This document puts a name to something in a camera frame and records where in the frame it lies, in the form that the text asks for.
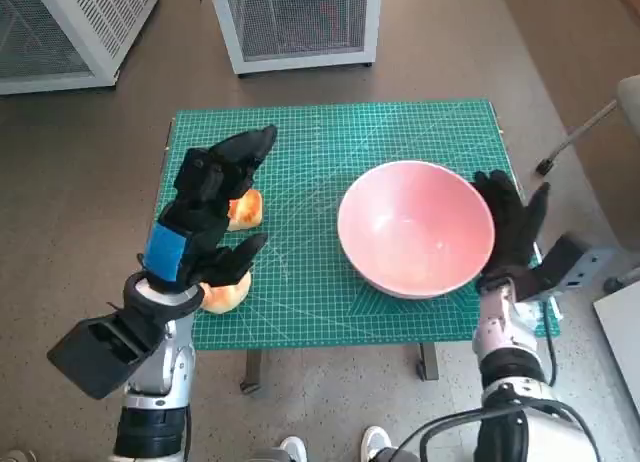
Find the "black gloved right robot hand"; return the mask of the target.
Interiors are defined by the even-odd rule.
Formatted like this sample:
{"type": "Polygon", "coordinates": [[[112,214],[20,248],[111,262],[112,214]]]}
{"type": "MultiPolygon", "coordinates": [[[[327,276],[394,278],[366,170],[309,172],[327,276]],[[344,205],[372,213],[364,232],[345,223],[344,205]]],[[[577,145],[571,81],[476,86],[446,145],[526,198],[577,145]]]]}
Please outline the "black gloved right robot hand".
{"type": "Polygon", "coordinates": [[[543,182],[524,205],[516,185],[502,170],[474,174],[473,187],[486,202],[495,229],[494,246],[480,272],[477,287],[503,278],[511,269],[526,269],[546,217],[550,184],[543,182]]]}

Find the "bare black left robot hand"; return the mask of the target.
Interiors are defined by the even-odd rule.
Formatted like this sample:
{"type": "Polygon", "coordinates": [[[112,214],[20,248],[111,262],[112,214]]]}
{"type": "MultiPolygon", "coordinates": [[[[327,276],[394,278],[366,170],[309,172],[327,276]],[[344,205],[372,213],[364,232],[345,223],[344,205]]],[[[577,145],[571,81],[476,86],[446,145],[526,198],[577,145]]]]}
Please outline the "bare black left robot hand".
{"type": "Polygon", "coordinates": [[[153,281],[183,290],[201,282],[235,285],[242,279],[267,235],[251,235],[234,248],[219,242],[230,225],[230,203],[252,187],[276,137],[277,128],[269,125],[186,151],[174,180],[176,195],[154,223],[141,255],[153,281]]]}

